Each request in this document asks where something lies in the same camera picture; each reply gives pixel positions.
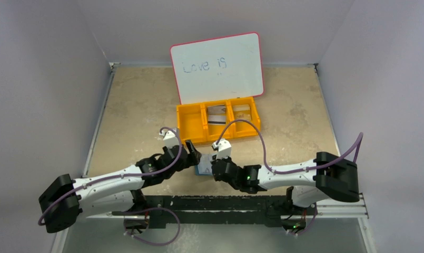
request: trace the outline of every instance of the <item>yellow organizer bin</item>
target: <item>yellow organizer bin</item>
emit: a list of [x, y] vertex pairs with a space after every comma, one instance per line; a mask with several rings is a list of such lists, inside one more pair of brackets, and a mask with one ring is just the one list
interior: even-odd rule
[[[260, 129], [260, 117], [253, 97], [219, 100], [196, 104], [181, 104], [176, 107], [178, 115], [178, 129], [182, 142], [190, 139], [194, 144], [206, 144], [216, 141], [224, 130], [225, 125], [209, 125], [207, 123], [207, 107], [226, 105], [226, 124], [235, 119], [232, 106], [248, 104], [251, 109], [251, 122]], [[234, 139], [257, 135], [256, 130], [247, 123], [232, 124], [224, 133], [223, 138]]]

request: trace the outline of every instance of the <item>white wall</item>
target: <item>white wall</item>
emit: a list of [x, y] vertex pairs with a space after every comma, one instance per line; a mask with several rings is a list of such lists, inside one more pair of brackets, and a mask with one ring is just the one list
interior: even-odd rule
[[319, 66], [379, 252], [424, 252], [424, 0], [356, 0]]
[[173, 44], [256, 31], [264, 63], [316, 63], [353, 0], [78, 0], [110, 62], [169, 64]]
[[80, 176], [109, 66], [76, 0], [0, 1], [0, 252], [49, 252], [38, 197]]

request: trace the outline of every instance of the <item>wooden table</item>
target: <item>wooden table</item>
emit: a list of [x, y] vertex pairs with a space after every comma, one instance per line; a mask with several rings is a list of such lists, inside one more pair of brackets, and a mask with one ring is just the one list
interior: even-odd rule
[[[269, 165], [297, 163], [318, 151], [337, 154], [337, 146], [320, 84], [313, 67], [264, 68], [265, 93], [255, 98]], [[162, 126], [176, 126], [178, 91], [170, 67], [119, 67], [98, 130], [88, 176], [99, 176], [160, 153]], [[231, 140], [232, 160], [239, 166], [262, 164], [258, 137]], [[196, 147], [212, 153], [210, 146]], [[247, 195], [212, 176], [196, 176], [194, 168], [176, 172], [145, 195]], [[284, 195], [275, 188], [263, 195]]]

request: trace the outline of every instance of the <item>gray floor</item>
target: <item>gray floor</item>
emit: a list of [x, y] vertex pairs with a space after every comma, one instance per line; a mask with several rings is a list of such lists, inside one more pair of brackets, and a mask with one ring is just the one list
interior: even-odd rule
[[[147, 230], [142, 237], [164, 242], [175, 234], [176, 225]], [[143, 244], [123, 236], [120, 220], [88, 220], [69, 230], [64, 252], [366, 252], [357, 219], [317, 219], [299, 237], [285, 235], [281, 228], [263, 225], [183, 224], [178, 239], [164, 247]]]

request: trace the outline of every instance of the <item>beige tabletop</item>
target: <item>beige tabletop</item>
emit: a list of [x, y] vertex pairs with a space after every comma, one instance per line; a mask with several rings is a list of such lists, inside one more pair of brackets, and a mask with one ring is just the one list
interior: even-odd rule
[[[298, 163], [318, 151], [337, 154], [331, 123], [313, 67], [264, 68], [265, 92], [255, 98], [269, 165]], [[98, 130], [88, 176], [99, 176], [162, 152], [162, 126], [176, 126], [178, 91], [170, 67], [119, 67]], [[258, 137], [233, 139], [232, 160], [262, 164]], [[196, 146], [212, 153], [210, 146]], [[146, 195], [247, 195], [212, 176], [196, 176], [194, 168], [176, 172], [162, 184], [143, 189]], [[275, 188], [263, 195], [284, 195]]]

